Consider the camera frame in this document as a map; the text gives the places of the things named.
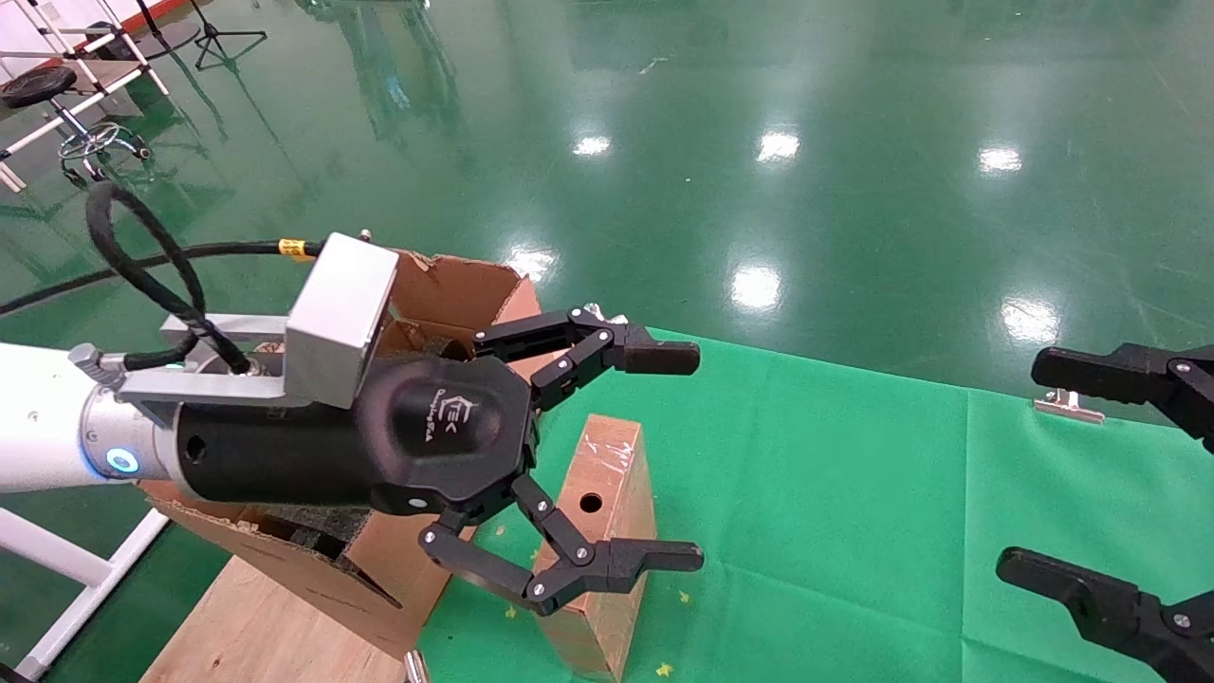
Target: robotic arm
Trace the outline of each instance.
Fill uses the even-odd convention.
[[[418,539],[437,564],[540,615],[631,592],[651,569],[700,569],[694,543],[588,542],[529,476],[540,412],[609,369],[691,375],[698,347],[572,308],[476,330],[469,362],[376,359],[396,262],[335,233],[289,315],[161,328],[178,348],[188,334],[221,334],[228,352],[283,341],[282,354],[246,355],[242,375],[212,345],[193,345],[182,368],[135,371],[89,345],[0,347],[23,389],[0,393],[0,491],[163,479],[216,502],[437,514]],[[531,383],[506,365],[565,349]],[[459,537],[511,505],[558,557],[538,576]]]

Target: yellow cable label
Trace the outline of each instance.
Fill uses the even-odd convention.
[[[310,261],[312,256],[304,252],[304,240],[302,239],[279,239],[278,240],[278,252],[284,256],[290,256],[296,261]]]

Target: white metal frame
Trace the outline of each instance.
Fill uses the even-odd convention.
[[[84,585],[84,591],[17,666],[17,673],[38,681],[168,523],[169,518],[148,511],[107,560],[0,508],[0,548]]]
[[[69,108],[68,110],[72,112],[72,114],[79,114],[80,112],[87,109],[89,107],[97,104],[98,102],[108,97],[110,92],[117,92],[118,90],[126,87],[126,84],[131,82],[136,78],[143,75],[144,73],[148,75],[148,78],[152,79],[153,82],[155,82],[157,87],[160,89],[160,92],[168,96],[169,90],[164,86],[164,81],[160,80],[160,76],[157,75],[155,70],[148,63],[147,58],[143,57],[142,52],[140,52],[138,46],[135,44],[134,40],[131,40],[130,34],[127,34],[126,30],[121,28],[123,22],[118,17],[118,15],[114,13],[114,10],[110,8],[109,4],[106,0],[95,0],[95,1],[97,2],[97,6],[101,7],[102,12],[106,15],[106,21],[108,21],[114,28],[106,35],[90,40],[83,47],[76,50],[72,45],[72,42],[69,42],[67,38],[64,38],[64,35],[95,35],[97,29],[58,28],[55,25],[53,22],[51,22],[50,18],[46,17],[46,13],[44,12],[42,7],[36,4],[36,0],[16,0],[17,6],[21,7],[21,12],[25,15],[25,18],[29,21],[30,25],[34,27],[34,30],[36,30],[42,36],[42,40],[46,41],[47,51],[11,52],[0,50],[0,68],[4,67],[5,57],[35,57],[35,58],[45,57],[47,59],[51,58],[75,59],[76,66],[80,68],[81,72],[84,72],[84,75],[85,78],[89,79],[89,82],[92,84],[93,87],[97,87],[97,92],[85,98],[84,102],[80,102],[79,104]],[[131,70],[131,73],[119,78],[114,82],[102,84],[101,80],[96,76],[96,74],[92,73],[92,69],[89,68],[89,63],[84,61],[84,57],[113,42],[114,40],[118,40],[119,38],[123,41],[125,41],[126,46],[131,50],[131,52],[135,53],[135,58],[140,63],[140,66],[134,70]],[[8,147],[0,149],[0,181],[7,184],[8,189],[12,189],[13,192],[21,192],[22,189],[25,188],[25,183],[21,180],[19,176],[17,176],[16,172],[12,171],[11,167],[8,167],[7,164],[5,164],[5,159],[7,159],[8,155],[15,154],[21,148],[28,146],[30,142],[38,140],[39,137],[46,135],[47,132],[55,130],[56,127],[64,125],[66,123],[67,121],[56,115],[34,132],[27,135],[25,137],[22,137],[21,140],[10,144]]]

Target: metal clip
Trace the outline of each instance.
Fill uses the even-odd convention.
[[[1045,395],[1045,399],[1037,399],[1033,402],[1033,409],[1043,414],[1078,420],[1079,422],[1091,425],[1105,423],[1105,414],[1080,406],[1079,394],[1067,392],[1066,389],[1054,389]]]
[[[404,683],[430,683],[430,670],[421,658],[421,650],[404,655]]]

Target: black cable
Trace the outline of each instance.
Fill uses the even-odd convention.
[[[320,255],[320,249],[324,246],[324,241],[305,241],[304,252],[308,256]],[[204,258],[208,256],[234,256],[240,254],[282,254],[279,241],[214,241],[210,244],[198,244],[195,246],[185,246],[181,250],[182,255],[187,258]],[[135,261],[138,267],[153,267],[161,266],[169,262],[169,256],[164,254],[157,254],[154,256],[147,256]],[[33,306],[35,303],[41,303],[47,298],[58,296],[59,294],[67,294],[76,289],[83,289],[90,284],[96,284],[98,281],[104,281],[107,279],[113,279],[118,277],[118,273],[113,269],[98,269],[96,272],[90,272],[87,274],[81,274],[68,279],[67,281],[61,281],[58,284],[52,284],[50,286],[44,286],[36,291],[30,291],[22,296],[17,296],[11,301],[5,301],[0,303],[0,317],[12,314],[15,312],[22,311]]]
[[[118,244],[114,238],[114,222],[110,217],[114,201],[130,209],[140,223],[160,244],[169,262],[177,269],[186,284],[191,298],[189,303],[160,283],[159,279],[148,274],[146,268],[135,264],[134,258]],[[198,340],[204,338],[232,372],[237,375],[249,372],[249,359],[232,343],[231,338],[220,331],[211,320],[206,319],[206,297],[203,294],[203,285],[198,280],[198,273],[194,272],[194,266],[189,263],[189,260],[182,254],[181,246],[155,217],[155,214],[148,209],[147,204],[119,184],[102,182],[93,186],[89,193],[89,200],[85,203],[85,221],[89,223],[89,235],[92,238],[93,246],[101,257],[109,263],[109,267],[161,308],[176,315],[191,331],[172,351],[127,354],[123,360],[123,366],[126,370],[147,370],[182,363],[198,345]]]

